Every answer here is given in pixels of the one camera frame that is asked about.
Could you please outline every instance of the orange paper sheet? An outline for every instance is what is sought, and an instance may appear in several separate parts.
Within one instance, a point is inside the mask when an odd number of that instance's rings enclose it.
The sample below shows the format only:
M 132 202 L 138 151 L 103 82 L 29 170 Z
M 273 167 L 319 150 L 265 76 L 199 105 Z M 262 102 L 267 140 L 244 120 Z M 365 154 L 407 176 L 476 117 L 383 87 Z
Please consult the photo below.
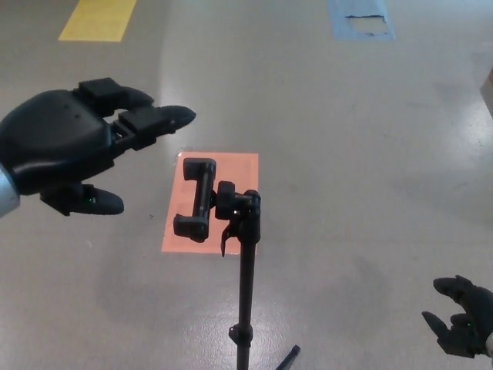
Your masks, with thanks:
M 178 156 L 162 251 L 220 254 L 221 234 L 228 225 L 228 221 L 217 220 L 214 217 L 214 209 L 210 214 L 209 238 L 204 243 L 196 243 L 185 237 L 177 237 L 173 233 L 173 218 L 176 214 L 191 215 L 195 197 L 196 181 L 185 181 L 183 179 L 183 160 L 185 158 L 212 158 L 217 163 L 214 190 L 217 191 L 217 184 L 220 181 L 231 181 L 236 185 L 236 192 L 243 193 L 249 189 L 258 190 L 258 154 L 182 152 Z M 226 253 L 240 253 L 240 243 L 236 238 L 231 238 L 227 241 Z

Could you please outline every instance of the concrete floor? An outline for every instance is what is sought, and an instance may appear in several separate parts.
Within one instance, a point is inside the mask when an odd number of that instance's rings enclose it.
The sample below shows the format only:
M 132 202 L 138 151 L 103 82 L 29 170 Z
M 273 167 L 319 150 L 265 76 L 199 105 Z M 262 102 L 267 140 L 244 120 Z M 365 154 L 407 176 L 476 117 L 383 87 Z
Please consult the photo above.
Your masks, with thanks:
M 421 317 L 437 277 L 493 288 L 490 0 L 387 0 L 395 42 L 337 42 L 324 0 L 139 0 L 121 44 L 57 41 L 76 0 L 3 0 L 0 116 L 111 76 L 193 126 L 92 182 L 118 217 L 37 197 L 0 223 L 0 368 L 231 369 L 238 259 L 160 252 L 182 149 L 260 154 L 252 368 L 484 369 Z

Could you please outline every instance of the robotic hand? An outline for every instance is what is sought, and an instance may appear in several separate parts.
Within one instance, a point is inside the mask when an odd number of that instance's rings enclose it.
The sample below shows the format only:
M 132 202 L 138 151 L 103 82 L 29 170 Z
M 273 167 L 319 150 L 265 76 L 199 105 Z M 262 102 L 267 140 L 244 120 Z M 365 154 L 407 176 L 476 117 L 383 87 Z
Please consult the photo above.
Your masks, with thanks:
M 125 112 L 107 123 L 118 109 Z M 34 96 L 0 121 L 0 217 L 19 206 L 20 195 L 35 193 L 66 216 L 122 213 L 119 197 L 82 181 L 195 116 L 184 106 L 154 107 L 144 92 L 110 78 Z
M 451 317 L 450 329 L 437 316 L 423 312 L 437 343 L 448 355 L 474 358 L 493 357 L 493 293 L 473 285 L 462 276 L 444 277 L 433 282 L 434 288 L 463 307 L 464 314 Z

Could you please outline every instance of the black tripod stand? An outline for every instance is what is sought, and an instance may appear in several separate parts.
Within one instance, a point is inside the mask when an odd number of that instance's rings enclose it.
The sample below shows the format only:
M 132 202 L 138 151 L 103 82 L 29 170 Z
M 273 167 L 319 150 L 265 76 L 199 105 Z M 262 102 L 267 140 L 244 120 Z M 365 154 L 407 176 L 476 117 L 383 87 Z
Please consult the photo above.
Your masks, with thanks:
M 252 316 L 253 276 L 255 272 L 255 250 L 260 241 L 260 195 L 255 190 L 240 194 L 235 192 L 234 183 L 220 181 L 217 193 L 213 191 L 216 162 L 211 159 L 183 161 L 185 180 L 197 182 L 193 213 L 191 217 L 177 214 L 173 220 L 174 232 L 196 242 L 204 242 L 209 236 L 210 210 L 216 207 L 216 218 L 230 223 L 221 237 L 221 253 L 224 257 L 226 241 L 236 237 L 240 241 L 240 304 L 238 324 L 230 328 L 230 338 L 237 346 L 237 370 L 248 370 L 253 329 Z M 295 345 L 291 353 L 277 367 L 287 370 L 300 347 Z

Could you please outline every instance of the blue floor marking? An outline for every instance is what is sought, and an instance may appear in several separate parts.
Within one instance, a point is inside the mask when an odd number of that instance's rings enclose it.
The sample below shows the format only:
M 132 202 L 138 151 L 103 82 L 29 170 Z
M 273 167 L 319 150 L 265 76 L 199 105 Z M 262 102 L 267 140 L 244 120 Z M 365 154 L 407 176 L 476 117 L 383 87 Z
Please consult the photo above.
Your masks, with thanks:
M 334 37 L 339 40 L 395 40 L 384 0 L 327 0 Z M 374 34 L 353 29 L 351 18 L 382 17 L 387 32 Z

